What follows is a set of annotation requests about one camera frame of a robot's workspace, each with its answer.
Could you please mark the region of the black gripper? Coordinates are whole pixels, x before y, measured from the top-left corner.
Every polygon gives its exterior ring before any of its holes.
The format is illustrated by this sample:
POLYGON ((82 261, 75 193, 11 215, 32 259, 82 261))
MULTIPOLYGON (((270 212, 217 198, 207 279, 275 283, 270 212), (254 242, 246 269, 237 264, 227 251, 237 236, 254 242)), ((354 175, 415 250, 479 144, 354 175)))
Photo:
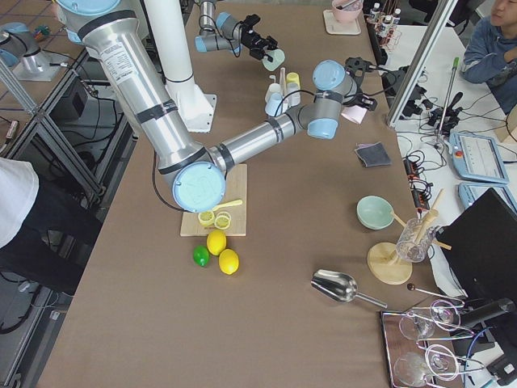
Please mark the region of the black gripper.
POLYGON ((261 61, 267 55, 266 51, 278 48, 278 41, 271 36, 262 37, 254 30, 259 21, 260 17, 252 14, 240 22, 240 42, 249 49, 254 59, 261 61))
POLYGON ((343 106, 351 107, 358 105, 370 112, 376 110, 377 101, 374 98, 368 97, 361 90, 361 85, 364 80, 364 75, 374 70, 374 65, 370 61, 366 61, 361 57, 349 57, 345 61, 345 69, 351 76, 353 87, 345 94, 343 98, 343 106))

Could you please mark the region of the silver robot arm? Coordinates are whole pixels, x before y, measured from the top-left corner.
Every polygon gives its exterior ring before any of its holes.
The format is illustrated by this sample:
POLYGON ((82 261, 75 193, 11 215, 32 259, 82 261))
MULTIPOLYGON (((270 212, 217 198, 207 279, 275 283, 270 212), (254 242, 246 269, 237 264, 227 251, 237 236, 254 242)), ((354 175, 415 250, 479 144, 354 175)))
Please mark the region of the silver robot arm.
POLYGON ((278 41, 272 36, 263 37, 255 31, 255 25, 261 20, 257 14, 237 20, 228 12, 215 15, 216 1, 198 1, 198 5, 200 33, 195 38, 198 52, 228 50, 239 57, 243 49, 248 49, 250 56, 261 61, 268 71, 284 63, 285 54, 278 47, 278 41))
POLYGON ((361 92, 349 69, 333 60, 313 72, 314 101, 284 109, 278 101, 267 119, 251 130, 212 148, 194 141, 170 93, 137 35, 136 13, 123 1, 60 1, 61 20, 73 38, 99 60, 108 81, 123 100, 124 114, 135 120, 158 156, 158 170, 175 204, 202 213, 225 195, 225 175, 235 165, 304 130, 332 139, 343 108, 372 111, 376 100, 361 92))

